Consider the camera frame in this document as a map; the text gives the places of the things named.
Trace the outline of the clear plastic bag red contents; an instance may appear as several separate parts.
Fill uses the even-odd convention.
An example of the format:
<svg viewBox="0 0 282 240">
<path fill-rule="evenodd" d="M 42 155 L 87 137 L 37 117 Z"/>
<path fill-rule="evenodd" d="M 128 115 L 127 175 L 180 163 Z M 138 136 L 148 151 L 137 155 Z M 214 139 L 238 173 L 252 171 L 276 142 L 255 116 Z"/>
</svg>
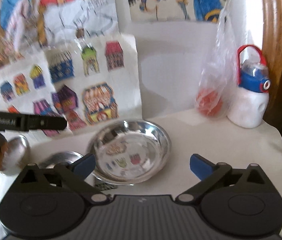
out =
<svg viewBox="0 0 282 240">
<path fill-rule="evenodd" d="M 238 83 L 237 44 L 231 17 L 221 10 L 216 41 L 200 76 L 194 105 L 207 118 L 219 119 L 228 114 Z"/>
</svg>

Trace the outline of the white cartoon table mat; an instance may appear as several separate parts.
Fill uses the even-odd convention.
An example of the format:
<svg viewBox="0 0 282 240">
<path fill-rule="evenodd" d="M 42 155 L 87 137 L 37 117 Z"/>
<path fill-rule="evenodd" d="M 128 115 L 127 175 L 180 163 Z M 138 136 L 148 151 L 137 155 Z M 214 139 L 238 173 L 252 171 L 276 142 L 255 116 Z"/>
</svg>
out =
<svg viewBox="0 0 282 240">
<path fill-rule="evenodd" d="M 162 171 L 150 180 L 117 188 L 118 194 L 170 194 L 177 196 L 197 183 L 189 168 L 190 156 L 198 153 L 234 168 L 259 164 L 282 196 L 282 137 L 267 123 L 244 129 L 228 119 L 211 121 L 194 110 L 174 113 L 153 122 L 168 133 L 171 156 Z"/>
</svg>

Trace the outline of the child with fan drawing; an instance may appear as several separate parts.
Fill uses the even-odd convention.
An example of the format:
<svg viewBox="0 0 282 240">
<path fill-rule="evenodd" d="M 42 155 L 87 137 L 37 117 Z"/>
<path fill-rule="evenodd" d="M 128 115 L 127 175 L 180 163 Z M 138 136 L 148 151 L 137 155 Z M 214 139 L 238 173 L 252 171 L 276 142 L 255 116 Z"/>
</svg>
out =
<svg viewBox="0 0 282 240">
<path fill-rule="evenodd" d="M 115 0 L 0 0 L 0 61 L 117 31 Z"/>
</svg>

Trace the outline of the white blue water bottle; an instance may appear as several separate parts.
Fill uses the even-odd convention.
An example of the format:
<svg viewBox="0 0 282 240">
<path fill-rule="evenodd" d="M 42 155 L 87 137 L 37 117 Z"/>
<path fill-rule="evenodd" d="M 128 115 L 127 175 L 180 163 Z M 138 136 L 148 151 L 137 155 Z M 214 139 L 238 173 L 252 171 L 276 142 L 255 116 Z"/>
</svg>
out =
<svg viewBox="0 0 282 240">
<path fill-rule="evenodd" d="M 241 53 L 251 48 L 258 54 L 259 60 L 240 61 Z M 267 62 L 262 50 L 253 44 L 240 46 L 237 50 L 238 86 L 227 114 L 228 119 L 242 128 L 260 126 L 269 102 L 271 81 Z"/>
</svg>

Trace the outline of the deep steel bowl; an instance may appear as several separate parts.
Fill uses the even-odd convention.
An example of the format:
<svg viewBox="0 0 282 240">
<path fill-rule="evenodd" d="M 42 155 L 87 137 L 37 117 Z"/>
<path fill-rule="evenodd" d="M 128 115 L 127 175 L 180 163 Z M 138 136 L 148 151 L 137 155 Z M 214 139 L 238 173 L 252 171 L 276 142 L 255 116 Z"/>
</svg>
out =
<svg viewBox="0 0 282 240">
<path fill-rule="evenodd" d="M 3 159 L 3 167 L 0 170 L 5 176 L 18 174 L 28 163 L 30 144 L 23 135 L 18 135 L 8 141 L 8 150 Z"/>
</svg>

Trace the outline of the steel plate with sticker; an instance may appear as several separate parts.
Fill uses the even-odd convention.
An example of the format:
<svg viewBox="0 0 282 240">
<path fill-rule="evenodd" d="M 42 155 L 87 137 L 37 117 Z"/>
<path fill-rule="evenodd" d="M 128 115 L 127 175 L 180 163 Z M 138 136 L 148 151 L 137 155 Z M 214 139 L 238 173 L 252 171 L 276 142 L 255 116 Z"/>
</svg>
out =
<svg viewBox="0 0 282 240">
<path fill-rule="evenodd" d="M 54 153 L 38 164 L 39 168 L 53 168 L 57 164 L 72 164 L 83 157 L 82 154 L 74 151 Z"/>
</svg>

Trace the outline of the coloured houses drawing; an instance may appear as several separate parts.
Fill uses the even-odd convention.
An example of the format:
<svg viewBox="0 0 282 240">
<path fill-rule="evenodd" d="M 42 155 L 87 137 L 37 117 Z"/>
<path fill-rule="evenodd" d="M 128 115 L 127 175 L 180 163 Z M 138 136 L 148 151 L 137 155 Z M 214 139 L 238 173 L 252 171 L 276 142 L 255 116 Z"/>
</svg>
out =
<svg viewBox="0 0 282 240">
<path fill-rule="evenodd" d="M 67 120 L 64 131 L 30 132 L 29 138 L 35 141 L 141 118 L 135 37 L 87 38 L 27 54 L 0 68 L 0 110 Z"/>
</svg>

